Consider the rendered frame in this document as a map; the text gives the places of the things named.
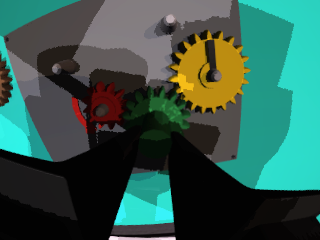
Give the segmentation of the yellow gear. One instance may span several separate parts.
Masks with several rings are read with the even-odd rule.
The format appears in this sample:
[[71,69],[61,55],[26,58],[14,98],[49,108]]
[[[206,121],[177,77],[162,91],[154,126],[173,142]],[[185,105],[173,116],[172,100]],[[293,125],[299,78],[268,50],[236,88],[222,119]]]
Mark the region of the yellow gear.
[[[225,111],[227,101],[236,104],[235,96],[243,95],[241,84],[248,83],[244,73],[251,72],[251,69],[244,67],[249,57],[240,55],[243,45],[232,45],[233,39],[235,37],[229,36],[223,40],[223,31],[217,31],[212,39],[211,33],[205,29],[203,40],[193,33],[193,45],[181,41],[184,53],[172,53],[179,63],[168,65],[169,69],[176,72],[176,75],[168,77],[168,81],[177,83],[172,91],[183,92],[179,100],[189,100],[189,111],[196,105],[200,113],[207,108],[215,113],[219,105]],[[212,68],[219,69],[223,75],[219,81],[208,80],[207,73]]]

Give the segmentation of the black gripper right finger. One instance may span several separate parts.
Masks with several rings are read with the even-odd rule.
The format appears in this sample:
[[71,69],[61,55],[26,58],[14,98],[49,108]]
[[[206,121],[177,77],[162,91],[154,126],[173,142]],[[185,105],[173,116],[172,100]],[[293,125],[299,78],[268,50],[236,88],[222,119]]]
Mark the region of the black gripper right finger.
[[171,132],[168,175],[176,240],[241,240],[259,224],[320,215],[320,189],[247,188]]

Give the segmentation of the green gear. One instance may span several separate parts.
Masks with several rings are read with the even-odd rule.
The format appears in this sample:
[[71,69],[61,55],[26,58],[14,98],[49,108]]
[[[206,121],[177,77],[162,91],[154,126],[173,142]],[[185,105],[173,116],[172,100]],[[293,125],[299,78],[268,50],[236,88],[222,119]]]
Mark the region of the green gear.
[[[125,111],[123,117],[127,121],[124,129],[131,129],[135,125],[143,127],[141,129],[139,149],[143,155],[159,159],[164,157],[171,149],[171,132],[180,133],[184,137],[181,129],[189,129],[188,119],[191,116],[189,111],[183,109],[185,100],[176,100],[176,91],[172,91],[168,96],[164,96],[164,87],[161,85],[159,93],[153,91],[148,85],[147,96],[136,91],[137,100],[128,100],[127,107],[131,111]],[[181,109],[181,111],[180,111]]]

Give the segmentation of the brown toothed gear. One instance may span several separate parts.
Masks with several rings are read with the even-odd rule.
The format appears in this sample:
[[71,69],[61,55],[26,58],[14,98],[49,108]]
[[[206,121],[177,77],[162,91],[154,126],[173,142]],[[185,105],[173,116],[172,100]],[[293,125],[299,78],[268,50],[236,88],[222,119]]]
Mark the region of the brown toothed gear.
[[9,97],[11,97],[11,89],[13,89],[12,85],[9,85],[12,81],[12,77],[8,77],[9,73],[11,73],[11,69],[5,69],[5,65],[7,65],[7,61],[1,61],[0,55],[0,107],[1,105],[9,103]]

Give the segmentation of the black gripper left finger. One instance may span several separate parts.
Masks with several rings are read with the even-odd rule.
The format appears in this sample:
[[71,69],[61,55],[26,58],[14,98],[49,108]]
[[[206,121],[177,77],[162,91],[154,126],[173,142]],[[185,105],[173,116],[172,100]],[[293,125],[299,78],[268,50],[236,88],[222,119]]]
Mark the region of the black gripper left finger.
[[131,179],[140,125],[72,159],[0,149],[0,197],[67,225],[72,240],[109,240]]

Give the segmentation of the red gear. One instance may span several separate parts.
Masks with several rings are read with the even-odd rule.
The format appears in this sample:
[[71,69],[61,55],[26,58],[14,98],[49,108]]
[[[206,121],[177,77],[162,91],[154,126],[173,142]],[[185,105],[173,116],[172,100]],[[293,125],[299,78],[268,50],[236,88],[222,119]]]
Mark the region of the red gear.
[[[107,89],[104,87],[103,81],[97,81],[96,88],[88,87],[87,93],[89,96],[85,96],[83,99],[84,104],[88,104],[87,108],[83,109],[84,113],[89,113],[89,123],[97,121],[99,128],[103,128],[108,124],[108,128],[113,129],[115,123],[117,125],[123,125],[123,113],[128,111],[127,101],[128,99],[121,99],[121,95],[124,93],[124,88],[115,91],[115,83],[108,85]],[[109,113],[103,117],[96,115],[97,105],[104,103],[108,105]]]

